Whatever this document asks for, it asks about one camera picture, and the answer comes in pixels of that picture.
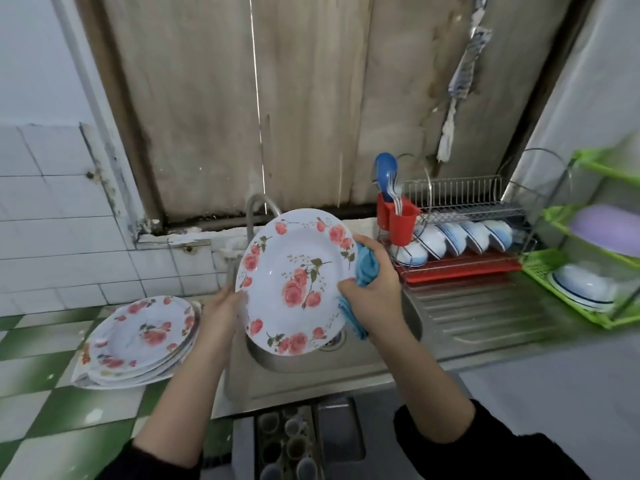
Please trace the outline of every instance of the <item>stack of plates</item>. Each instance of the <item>stack of plates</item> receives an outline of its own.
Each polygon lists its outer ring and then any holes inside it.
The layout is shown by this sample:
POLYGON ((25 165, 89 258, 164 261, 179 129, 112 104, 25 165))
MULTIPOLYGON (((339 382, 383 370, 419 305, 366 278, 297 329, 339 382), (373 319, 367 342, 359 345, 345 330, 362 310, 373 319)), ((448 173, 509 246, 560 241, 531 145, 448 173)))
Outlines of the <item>stack of plates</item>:
POLYGON ((87 339, 72 382, 120 389, 169 378, 190 352, 197 328, 196 309, 182 298, 155 296, 121 306, 87 339))

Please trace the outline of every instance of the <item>right hand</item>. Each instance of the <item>right hand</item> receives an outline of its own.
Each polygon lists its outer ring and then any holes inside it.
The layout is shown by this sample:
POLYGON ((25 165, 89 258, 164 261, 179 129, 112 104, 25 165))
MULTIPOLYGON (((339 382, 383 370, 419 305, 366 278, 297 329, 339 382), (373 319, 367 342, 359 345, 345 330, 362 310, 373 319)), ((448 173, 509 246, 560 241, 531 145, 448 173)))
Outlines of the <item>right hand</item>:
POLYGON ((372 339, 404 330, 406 323, 402 315, 400 281, 385 247, 364 235, 354 234, 353 238, 373 251, 380 271, 366 288, 345 280, 338 283, 338 290, 347 298, 356 318, 372 339))

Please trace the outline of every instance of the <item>blue cloth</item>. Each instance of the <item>blue cloth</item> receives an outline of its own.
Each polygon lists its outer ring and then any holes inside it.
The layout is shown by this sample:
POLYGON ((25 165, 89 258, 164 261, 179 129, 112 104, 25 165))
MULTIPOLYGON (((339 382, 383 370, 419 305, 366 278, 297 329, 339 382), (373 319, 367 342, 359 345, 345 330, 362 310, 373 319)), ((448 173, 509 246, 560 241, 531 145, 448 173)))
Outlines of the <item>blue cloth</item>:
MULTIPOLYGON (((380 265, 378 260, 373 254, 373 251, 368 247, 358 243, 358 261, 356 263, 356 284, 360 287, 367 286, 370 282, 376 279, 380 265)), ((339 305, 346 320, 353 327, 354 332, 359 339, 364 340, 369 333, 364 330, 364 327, 358 322, 356 316, 353 314, 351 305, 347 298, 340 296, 339 305)))

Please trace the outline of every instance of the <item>red utensil holder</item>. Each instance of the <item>red utensil holder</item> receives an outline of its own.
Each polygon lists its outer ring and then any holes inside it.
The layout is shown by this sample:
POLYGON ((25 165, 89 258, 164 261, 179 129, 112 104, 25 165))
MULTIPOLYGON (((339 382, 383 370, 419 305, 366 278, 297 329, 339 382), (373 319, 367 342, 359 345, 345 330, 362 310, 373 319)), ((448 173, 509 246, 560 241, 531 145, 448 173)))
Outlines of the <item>red utensil holder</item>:
POLYGON ((378 194, 376 202, 378 226, 389 231, 389 240, 395 246, 406 246, 411 242, 415 218, 422 212, 407 197, 402 197, 402 215, 396 214, 393 202, 385 202, 382 194, 378 194))

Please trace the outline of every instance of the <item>left hand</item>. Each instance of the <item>left hand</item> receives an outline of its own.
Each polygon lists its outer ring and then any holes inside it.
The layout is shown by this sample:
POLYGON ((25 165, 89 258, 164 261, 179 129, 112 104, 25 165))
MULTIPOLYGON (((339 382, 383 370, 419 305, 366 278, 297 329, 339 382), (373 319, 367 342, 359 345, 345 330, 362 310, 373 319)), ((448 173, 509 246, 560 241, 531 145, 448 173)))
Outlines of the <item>left hand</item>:
POLYGON ((226 284, 213 298, 204 304, 200 331, 196 345, 209 350, 228 351, 236 332, 239 306, 246 299, 244 291, 233 293, 226 284))

